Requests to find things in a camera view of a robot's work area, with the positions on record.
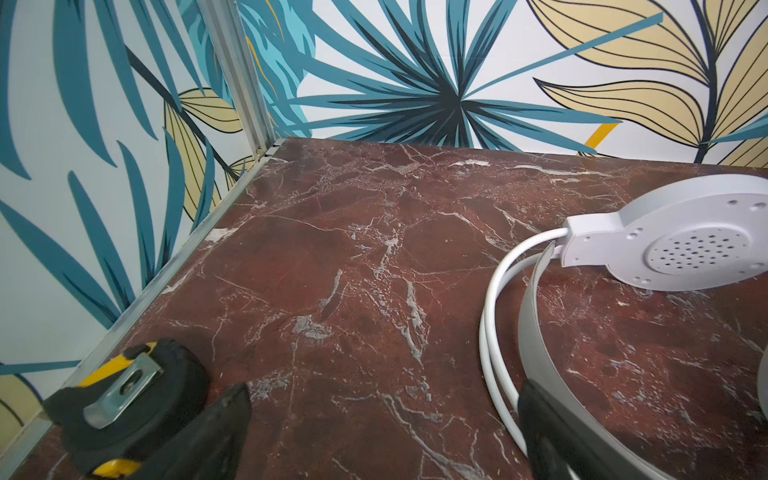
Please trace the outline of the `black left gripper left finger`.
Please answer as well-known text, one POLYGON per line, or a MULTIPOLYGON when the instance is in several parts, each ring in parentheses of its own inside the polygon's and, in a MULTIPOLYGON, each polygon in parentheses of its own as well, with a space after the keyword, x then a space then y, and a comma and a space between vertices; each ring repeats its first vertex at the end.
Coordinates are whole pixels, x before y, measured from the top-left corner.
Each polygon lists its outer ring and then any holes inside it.
POLYGON ((233 479, 251 414, 246 384, 232 386, 129 477, 134 480, 233 479))

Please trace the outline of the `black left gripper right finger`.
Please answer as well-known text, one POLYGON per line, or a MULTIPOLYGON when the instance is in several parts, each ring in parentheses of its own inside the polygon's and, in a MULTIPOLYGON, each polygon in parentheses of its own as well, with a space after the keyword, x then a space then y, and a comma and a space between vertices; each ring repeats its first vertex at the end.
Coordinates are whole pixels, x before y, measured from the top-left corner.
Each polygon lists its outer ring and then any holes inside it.
POLYGON ((521 431, 536 479, 655 479, 622 456, 534 380, 519 401, 521 431))

